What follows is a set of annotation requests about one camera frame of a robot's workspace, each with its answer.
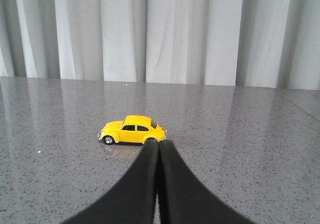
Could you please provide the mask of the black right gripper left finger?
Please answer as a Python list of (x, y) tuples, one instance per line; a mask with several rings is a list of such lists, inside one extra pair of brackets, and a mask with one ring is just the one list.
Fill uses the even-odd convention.
[(124, 176), (100, 199), (65, 224), (152, 224), (159, 144), (147, 141)]

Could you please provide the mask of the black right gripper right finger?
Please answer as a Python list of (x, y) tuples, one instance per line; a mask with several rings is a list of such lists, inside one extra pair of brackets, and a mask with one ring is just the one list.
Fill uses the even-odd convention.
[(162, 224), (251, 224), (213, 195), (170, 140), (159, 144), (158, 198)]

